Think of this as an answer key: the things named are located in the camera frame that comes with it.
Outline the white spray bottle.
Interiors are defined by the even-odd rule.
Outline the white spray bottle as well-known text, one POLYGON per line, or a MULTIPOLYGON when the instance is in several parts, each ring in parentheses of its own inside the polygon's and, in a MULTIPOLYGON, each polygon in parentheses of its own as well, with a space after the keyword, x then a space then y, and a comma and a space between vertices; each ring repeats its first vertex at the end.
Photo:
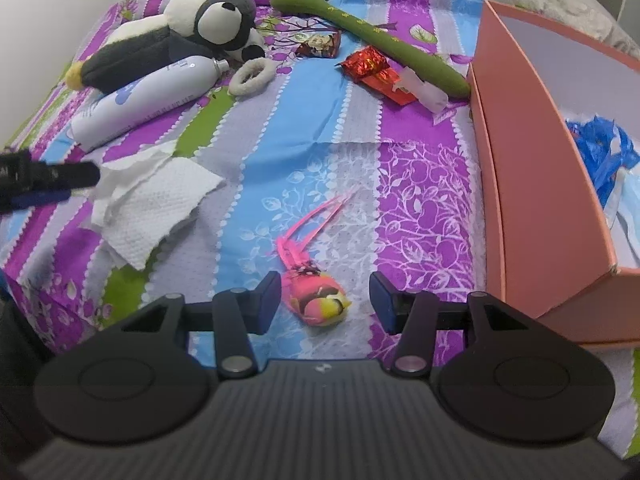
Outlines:
POLYGON ((70 120, 68 136, 85 152, 199 99, 230 70, 227 60, 193 55, 91 103, 70 120))

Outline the grey white penguin plush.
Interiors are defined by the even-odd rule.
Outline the grey white penguin plush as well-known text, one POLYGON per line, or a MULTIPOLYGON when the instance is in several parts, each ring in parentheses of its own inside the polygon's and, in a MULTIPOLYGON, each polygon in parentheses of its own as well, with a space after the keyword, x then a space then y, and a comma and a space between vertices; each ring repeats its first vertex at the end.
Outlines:
POLYGON ((105 44, 67 70, 74 91, 104 94, 193 55, 245 63, 263 58, 254 0, 170 0, 162 13, 118 26, 105 44))

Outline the green plush massage stick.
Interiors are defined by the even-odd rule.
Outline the green plush massage stick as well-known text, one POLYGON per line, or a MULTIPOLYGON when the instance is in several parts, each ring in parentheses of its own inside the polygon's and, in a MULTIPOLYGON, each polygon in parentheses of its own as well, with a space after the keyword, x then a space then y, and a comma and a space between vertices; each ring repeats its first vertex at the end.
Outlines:
POLYGON ((453 99, 467 99, 471 87, 466 79, 438 56, 407 44, 382 28, 331 6, 326 0, 270 0, 273 9, 283 14, 307 14, 322 18, 377 48, 402 66, 411 68, 422 80, 434 84, 453 99))

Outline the white tissue paper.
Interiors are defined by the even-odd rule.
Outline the white tissue paper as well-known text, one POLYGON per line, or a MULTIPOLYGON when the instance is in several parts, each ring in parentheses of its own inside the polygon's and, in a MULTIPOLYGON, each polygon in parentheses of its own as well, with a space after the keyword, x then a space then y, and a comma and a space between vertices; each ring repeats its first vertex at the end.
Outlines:
POLYGON ((116 268, 142 271, 160 242, 189 223, 203 198, 224 178, 164 142, 107 162, 95 188, 81 193, 91 204, 84 226, 99 234, 116 268))

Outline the red foil candy wrapper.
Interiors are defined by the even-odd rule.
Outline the red foil candy wrapper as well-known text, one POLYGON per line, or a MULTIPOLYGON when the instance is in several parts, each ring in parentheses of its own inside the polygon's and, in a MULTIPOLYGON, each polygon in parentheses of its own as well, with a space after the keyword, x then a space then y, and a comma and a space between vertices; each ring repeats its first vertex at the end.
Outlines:
POLYGON ((416 96, 399 85, 399 74, 375 47, 357 50, 336 66, 352 81, 382 94, 399 106, 416 102, 416 96))

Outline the pink cardboard box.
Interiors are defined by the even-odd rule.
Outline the pink cardboard box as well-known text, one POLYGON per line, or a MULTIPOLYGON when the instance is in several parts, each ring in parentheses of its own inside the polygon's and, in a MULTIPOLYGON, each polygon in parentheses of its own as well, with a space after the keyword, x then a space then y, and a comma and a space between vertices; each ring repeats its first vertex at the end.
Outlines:
POLYGON ((638 61, 489 0, 469 81, 489 292, 583 346, 636 346, 639 271, 615 248, 564 114, 638 136, 638 61))

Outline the clear plastic wrapper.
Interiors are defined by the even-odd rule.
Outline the clear plastic wrapper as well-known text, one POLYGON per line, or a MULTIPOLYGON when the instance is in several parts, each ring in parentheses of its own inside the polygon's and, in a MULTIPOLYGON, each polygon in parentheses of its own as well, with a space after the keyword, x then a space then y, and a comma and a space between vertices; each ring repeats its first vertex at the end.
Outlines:
POLYGON ((394 90, 411 93, 432 114, 439 114, 448 105, 449 99, 442 89, 423 81, 414 70, 404 67, 393 85, 394 90))

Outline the brown cartoon candy wrapper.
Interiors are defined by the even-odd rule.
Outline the brown cartoon candy wrapper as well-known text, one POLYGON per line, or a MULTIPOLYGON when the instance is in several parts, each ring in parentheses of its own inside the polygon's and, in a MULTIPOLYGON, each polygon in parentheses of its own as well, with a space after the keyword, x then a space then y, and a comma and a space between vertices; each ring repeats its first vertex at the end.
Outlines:
POLYGON ((296 49, 299 58, 337 58, 341 45, 341 32, 322 32, 312 34, 296 49))

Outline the striped colourful bed sheet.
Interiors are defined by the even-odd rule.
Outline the striped colourful bed sheet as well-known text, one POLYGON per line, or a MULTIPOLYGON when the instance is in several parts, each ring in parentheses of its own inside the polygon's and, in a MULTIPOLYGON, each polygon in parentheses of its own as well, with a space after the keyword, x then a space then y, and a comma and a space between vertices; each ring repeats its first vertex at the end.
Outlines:
MULTIPOLYGON (((175 140, 180 156, 224 184, 193 222, 164 240, 142 271, 116 268, 91 204, 75 196, 1 223, 1 283, 49 349, 72 348, 166 292, 203 301, 254 286, 280 268, 277 238, 337 195, 350 199, 311 243, 311 255, 344 287, 347 318, 326 330, 280 309, 253 344, 258 359, 388 358, 395 347, 369 304, 367 281, 383 271, 399 287, 458 300, 484 275, 480 165, 471 112, 459 104, 434 118, 419 104, 396 107, 354 84, 329 60, 300 60, 316 26, 255 0, 257 27, 277 77, 249 99, 225 84, 92 153, 110 162, 175 140)), ((422 12, 371 0, 330 0, 401 40, 428 24, 422 12)))

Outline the blue plastic snack bag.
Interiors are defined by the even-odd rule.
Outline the blue plastic snack bag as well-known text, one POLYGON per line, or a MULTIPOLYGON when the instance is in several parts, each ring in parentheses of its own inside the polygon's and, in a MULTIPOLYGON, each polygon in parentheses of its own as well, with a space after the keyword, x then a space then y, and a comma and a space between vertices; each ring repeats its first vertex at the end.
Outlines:
POLYGON ((605 207, 614 190, 620 168, 631 170, 639 163, 634 142, 623 128, 601 116, 586 122, 567 120, 566 126, 582 158, 598 200, 605 207))

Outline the pink bird toy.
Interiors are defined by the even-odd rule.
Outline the pink bird toy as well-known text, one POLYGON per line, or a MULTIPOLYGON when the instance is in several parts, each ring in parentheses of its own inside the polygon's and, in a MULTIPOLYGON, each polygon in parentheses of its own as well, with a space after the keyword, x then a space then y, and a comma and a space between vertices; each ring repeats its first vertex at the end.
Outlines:
POLYGON ((349 199, 350 195, 345 194, 327 200, 294 223, 276 241, 276 252, 284 265, 282 300, 301 321, 311 327, 326 327, 342 322, 352 304, 344 288, 314 262, 307 250, 307 246, 349 199), (295 237, 300 228, 325 210, 328 214, 318 226, 301 240, 295 237))

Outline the blue face mask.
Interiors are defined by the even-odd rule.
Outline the blue face mask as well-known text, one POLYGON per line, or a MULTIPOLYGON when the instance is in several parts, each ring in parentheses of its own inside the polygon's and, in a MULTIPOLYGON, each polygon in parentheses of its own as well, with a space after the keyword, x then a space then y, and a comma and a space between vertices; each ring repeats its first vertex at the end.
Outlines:
POLYGON ((620 168, 604 206, 616 256, 621 266, 639 267, 639 176, 620 168))

